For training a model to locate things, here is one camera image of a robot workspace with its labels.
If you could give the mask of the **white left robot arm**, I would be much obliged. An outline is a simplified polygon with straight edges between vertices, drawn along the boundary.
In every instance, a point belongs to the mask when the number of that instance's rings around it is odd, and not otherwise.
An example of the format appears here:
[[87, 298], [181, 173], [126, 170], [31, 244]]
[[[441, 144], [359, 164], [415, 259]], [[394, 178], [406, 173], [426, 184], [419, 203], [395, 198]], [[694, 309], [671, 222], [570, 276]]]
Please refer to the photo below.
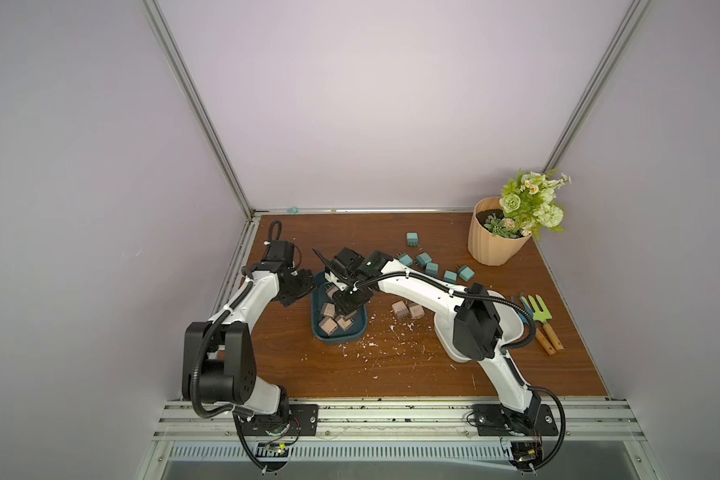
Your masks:
[[240, 288], [218, 312], [185, 331], [182, 398], [202, 419], [230, 413], [284, 424], [286, 390], [258, 376], [252, 332], [267, 306], [289, 306], [316, 288], [311, 271], [247, 272]]

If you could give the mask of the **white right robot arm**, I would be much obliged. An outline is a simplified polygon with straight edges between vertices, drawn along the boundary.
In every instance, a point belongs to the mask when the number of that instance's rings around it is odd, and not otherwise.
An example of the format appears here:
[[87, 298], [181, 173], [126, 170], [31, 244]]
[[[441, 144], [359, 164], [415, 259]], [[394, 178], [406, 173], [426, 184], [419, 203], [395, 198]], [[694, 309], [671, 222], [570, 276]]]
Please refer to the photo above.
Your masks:
[[377, 292], [432, 311], [436, 335], [450, 359], [476, 362], [496, 390], [500, 407], [494, 427], [517, 435], [534, 433], [543, 418], [540, 395], [510, 354], [536, 334], [532, 318], [520, 306], [480, 284], [447, 283], [379, 251], [363, 257], [344, 248], [323, 264], [326, 281], [339, 289], [333, 300], [342, 312], [359, 309]]

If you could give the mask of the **dark teal storage tray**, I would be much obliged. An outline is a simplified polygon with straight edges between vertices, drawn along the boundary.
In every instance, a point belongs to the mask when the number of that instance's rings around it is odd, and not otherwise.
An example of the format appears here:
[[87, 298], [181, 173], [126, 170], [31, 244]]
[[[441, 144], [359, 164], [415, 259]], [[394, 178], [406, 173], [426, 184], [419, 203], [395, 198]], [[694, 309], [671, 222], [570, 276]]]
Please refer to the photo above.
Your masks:
[[365, 306], [351, 314], [341, 315], [329, 291], [329, 283], [323, 272], [315, 276], [316, 288], [310, 295], [311, 327], [314, 336], [325, 344], [342, 344], [359, 340], [368, 327]]

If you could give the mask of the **white storage tray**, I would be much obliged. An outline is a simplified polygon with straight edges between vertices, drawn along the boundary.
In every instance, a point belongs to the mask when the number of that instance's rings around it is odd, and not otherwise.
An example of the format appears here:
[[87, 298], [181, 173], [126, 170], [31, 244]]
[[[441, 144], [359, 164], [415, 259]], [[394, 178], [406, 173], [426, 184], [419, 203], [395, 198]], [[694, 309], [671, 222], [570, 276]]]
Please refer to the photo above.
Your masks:
[[432, 307], [436, 335], [457, 363], [494, 358], [502, 347], [524, 341], [524, 316], [497, 292], [483, 290], [478, 299], [443, 294]]

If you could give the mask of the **teal plug middle left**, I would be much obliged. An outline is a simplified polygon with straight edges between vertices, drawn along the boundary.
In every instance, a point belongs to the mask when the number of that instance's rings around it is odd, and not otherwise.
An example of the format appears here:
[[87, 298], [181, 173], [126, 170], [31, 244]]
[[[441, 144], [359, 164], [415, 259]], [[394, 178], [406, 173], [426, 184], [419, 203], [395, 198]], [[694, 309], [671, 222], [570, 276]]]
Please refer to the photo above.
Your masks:
[[416, 256], [415, 261], [418, 266], [425, 268], [429, 263], [432, 262], [432, 259], [428, 253], [423, 252]]

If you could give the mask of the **teal plug far back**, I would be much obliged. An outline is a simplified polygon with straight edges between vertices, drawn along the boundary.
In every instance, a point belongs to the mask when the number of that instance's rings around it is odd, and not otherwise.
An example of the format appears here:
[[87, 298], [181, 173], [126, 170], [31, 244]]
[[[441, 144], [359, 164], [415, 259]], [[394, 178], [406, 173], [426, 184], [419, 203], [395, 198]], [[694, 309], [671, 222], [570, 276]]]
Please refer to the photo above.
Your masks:
[[409, 247], [416, 247], [419, 245], [419, 237], [416, 232], [406, 233], [406, 245]]

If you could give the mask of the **teal plug bottom left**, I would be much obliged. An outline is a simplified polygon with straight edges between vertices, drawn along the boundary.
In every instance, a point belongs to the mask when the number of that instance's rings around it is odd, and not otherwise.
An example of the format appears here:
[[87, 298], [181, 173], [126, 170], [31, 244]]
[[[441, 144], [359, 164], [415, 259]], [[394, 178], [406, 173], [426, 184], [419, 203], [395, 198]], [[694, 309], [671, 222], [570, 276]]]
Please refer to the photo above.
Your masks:
[[446, 270], [443, 274], [443, 280], [450, 284], [456, 284], [458, 282], [458, 274], [456, 272]]

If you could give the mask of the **teal plug near pot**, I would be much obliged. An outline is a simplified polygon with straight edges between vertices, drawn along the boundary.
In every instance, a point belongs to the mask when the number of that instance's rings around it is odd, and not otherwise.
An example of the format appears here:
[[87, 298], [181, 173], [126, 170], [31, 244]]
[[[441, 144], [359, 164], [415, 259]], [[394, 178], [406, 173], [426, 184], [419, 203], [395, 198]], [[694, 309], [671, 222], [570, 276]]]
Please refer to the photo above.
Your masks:
[[457, 274], [461, 280], [468, 282], [474, 277], [475, 272], [469, 266], [464, 265], [457, 270]]

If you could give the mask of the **peach ribbed flower pot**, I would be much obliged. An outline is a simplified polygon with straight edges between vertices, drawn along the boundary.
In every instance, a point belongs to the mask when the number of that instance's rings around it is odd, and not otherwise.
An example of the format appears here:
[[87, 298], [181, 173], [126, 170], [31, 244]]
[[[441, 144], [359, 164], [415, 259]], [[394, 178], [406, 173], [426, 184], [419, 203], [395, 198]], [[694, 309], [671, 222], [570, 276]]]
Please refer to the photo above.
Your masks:
[[530, 240], [530, 236], [519, 239], [499, 237], [487, 230], [480, 222], [480, 214], [484, 211], [499, 209], [499, 198], [489, 197], [480, 200], [471, 215], [467, 249], [478, 262], [487, 266], [501, 266]]

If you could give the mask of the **green garden fork tool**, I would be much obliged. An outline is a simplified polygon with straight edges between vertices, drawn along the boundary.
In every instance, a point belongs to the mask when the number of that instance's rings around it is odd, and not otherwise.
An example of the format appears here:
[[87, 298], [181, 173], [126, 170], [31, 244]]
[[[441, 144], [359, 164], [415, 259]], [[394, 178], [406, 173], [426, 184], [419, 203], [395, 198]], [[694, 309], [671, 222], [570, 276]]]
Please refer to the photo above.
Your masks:
[[534, 319], [541, 324], [542, 330], [544, 331], [547, 340], [550, 342], [550, 344], [556, 351], [564, 350], [565, 347], [562, 341], [560, 340], [559, 336], [550, 324], [552, 314], [549, 311], [549, 308], [547, 307], [543, 298], [540, 295], [529, 295], [527, 297], [527, 300], [533, 311]]

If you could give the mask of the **green artificial flower plant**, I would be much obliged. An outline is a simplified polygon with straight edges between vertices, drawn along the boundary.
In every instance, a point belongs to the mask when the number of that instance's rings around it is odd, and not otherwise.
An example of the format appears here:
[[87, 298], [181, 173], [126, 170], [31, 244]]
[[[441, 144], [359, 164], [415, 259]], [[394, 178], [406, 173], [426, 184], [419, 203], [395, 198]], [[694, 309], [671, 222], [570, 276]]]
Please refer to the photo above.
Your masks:
[[479, 223], [494, 236], [511, 240], [539, 240], [543, 230], [561, 233], [565, 211], [557, 196], [570, 183], [564, 173], [520, 170], [502, 188], [499, 206], [487, 209]]

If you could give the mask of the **aluminium front rail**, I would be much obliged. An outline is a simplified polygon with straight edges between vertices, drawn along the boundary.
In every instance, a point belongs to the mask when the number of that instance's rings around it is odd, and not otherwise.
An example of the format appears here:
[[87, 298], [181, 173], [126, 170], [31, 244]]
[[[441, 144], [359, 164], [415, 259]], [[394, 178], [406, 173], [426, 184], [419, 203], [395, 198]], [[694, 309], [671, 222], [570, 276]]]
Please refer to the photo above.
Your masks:
[[[478, 439], [478, 405], [494, 406], [495, 397], [372, 397], [292, 399], [293, 416], [310, 441]], [[605, 397], [563, 397], [565, 420], [551, 398], [542, 423], [555, 425], [567, 440], [644, 441], [643, 429], [625, 400]], [[196, 416], [183, 401], [167, 403], [152, 434], [155, 439], [222, 440], [235, 437], [233, 417]]]

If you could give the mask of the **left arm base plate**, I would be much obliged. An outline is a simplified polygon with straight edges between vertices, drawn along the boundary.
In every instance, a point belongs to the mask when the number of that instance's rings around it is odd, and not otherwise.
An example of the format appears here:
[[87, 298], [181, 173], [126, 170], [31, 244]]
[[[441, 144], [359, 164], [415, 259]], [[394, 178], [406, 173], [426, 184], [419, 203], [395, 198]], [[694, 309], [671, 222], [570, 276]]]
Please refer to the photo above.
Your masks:
[[315, 436], [320, 408], [317, 404], [291, 404], [272, 415], [255, 414], [241, 421], [246, 436]]

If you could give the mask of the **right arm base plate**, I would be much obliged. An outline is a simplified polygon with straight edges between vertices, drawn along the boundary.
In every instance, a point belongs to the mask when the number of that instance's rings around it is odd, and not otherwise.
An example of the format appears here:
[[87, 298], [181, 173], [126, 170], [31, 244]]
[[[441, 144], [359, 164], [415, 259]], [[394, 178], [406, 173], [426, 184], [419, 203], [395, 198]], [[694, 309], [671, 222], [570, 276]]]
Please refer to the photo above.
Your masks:
[[546, 404], [519, 413], [501, 404], [474, 404], [466, 421], [480, 436], [557, 436], [559, 428]]

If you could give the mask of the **left corner aluminium post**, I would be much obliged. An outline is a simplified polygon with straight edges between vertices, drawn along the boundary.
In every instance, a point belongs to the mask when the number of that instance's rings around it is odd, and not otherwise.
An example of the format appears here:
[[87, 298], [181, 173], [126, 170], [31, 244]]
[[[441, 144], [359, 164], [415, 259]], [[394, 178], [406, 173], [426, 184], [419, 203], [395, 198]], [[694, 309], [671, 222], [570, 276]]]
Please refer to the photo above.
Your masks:
[[167, 18], [161, 5], [156, 0], [144, 0], [145, 9], [150, 28], [156, 37], [178, 83], [180, 90], [189, 103], [190, 109], [203, 133], [222, 174], [230, 187], [238, 206], [247, 221], [254, 216], [254, 209], [244, 192], [243, 187], [234, 171], [223, 143], [213, 124], [209, 112], [203, 102], [202, 96], [192, 78], [191, 72], [183, 58], [179, 45], [171, 31]]

